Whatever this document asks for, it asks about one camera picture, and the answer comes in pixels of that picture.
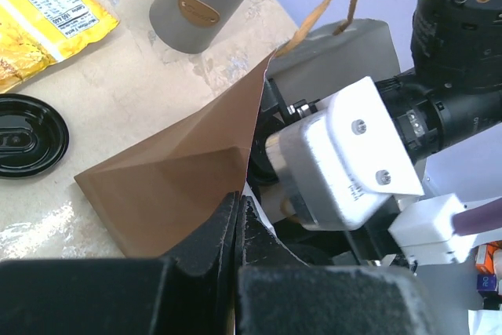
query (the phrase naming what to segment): white paper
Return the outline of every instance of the white paper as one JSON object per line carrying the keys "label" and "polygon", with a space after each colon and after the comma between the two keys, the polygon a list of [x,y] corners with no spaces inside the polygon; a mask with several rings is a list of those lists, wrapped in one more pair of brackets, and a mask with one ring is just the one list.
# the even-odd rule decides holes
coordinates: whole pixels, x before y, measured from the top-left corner
{"label": "white paper", "polygon": [[502,335],[502,311],[469,311],[471,335]]}

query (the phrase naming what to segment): wooden table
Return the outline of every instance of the wooden table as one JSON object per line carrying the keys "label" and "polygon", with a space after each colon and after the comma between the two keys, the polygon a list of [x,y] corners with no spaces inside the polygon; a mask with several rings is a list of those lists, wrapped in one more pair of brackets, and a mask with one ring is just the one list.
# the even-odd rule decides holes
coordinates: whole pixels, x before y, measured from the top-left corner
{"label": "wooden table", "polygon": [[71,145],[50,173],[0,181],[0,260],[121,256],[74,175],[197,111],[296,29],[276,0],[245,0],[207,51],[188,56],[156,38],[153,0],[98,1],[120,25],[18,89],[63,115]]}

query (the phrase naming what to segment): paper bag handle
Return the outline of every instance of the paper bag handle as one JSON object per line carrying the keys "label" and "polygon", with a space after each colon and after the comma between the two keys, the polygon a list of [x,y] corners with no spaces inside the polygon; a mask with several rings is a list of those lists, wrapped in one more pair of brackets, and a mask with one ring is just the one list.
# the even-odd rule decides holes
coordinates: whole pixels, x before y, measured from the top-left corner
{"label": "paper bag handle", "polygon": [[[323,0],[320,5],[317,6],[314,11],[307,16],[304,22],[301,24],[300,28],[294,36],[289,40],[287,44],[285,44],[275,56],[283,56],[297,47],[308,35],[311,29],[314,27],[315,23],[321,18],[322,14],[328,9],[328,6],[332,0]],[[351,3],[348,8],[347,19],[333,32],[334,35],[338,35],[342,33],[354,20],[355,7],[358,3],[358,0],[351,0]]]}

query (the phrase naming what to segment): black lid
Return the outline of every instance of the black lid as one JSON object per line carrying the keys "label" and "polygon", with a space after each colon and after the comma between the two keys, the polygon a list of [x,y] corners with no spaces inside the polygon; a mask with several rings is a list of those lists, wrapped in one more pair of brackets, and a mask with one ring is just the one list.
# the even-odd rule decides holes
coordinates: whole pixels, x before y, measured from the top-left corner
{"label": "black lid", "polygon": [[39,174],[60,161],[70,140],[61,115],[20,94],[0,94],[0,178]]}

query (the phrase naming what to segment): purple handle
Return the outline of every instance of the purple handle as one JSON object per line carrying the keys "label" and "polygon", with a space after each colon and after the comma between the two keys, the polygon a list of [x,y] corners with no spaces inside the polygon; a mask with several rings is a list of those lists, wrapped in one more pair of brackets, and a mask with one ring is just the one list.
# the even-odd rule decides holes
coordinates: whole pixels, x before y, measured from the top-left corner
{"label": "purple handle", "polygon": [[458,235],[477,235],[502,228],[502,198],[458,213],[452,219]]}

